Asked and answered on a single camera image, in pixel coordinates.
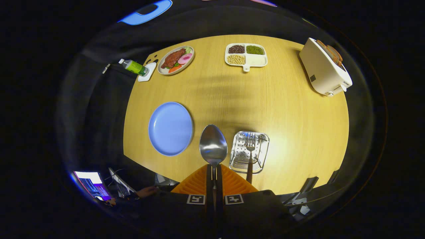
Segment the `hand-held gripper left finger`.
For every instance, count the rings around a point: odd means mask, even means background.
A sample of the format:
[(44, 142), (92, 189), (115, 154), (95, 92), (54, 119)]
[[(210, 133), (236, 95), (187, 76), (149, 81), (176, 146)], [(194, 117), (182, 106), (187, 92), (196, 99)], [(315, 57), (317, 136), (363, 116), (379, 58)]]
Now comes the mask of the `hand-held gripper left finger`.
[(204, 165), (173, 192), (158, 192), (146, 200), (146, 226), (155, 239), (213, 238), (211, 167)]

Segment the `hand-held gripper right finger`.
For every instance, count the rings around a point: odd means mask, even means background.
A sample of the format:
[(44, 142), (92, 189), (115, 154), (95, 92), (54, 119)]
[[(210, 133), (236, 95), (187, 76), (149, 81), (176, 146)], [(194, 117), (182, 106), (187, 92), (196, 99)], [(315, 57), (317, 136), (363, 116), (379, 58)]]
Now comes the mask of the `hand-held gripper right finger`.
[(224, 165), (216, 170), (216, 221), (220, 239), (276, 239), (296, 220), (271, 190), (259, 191)]

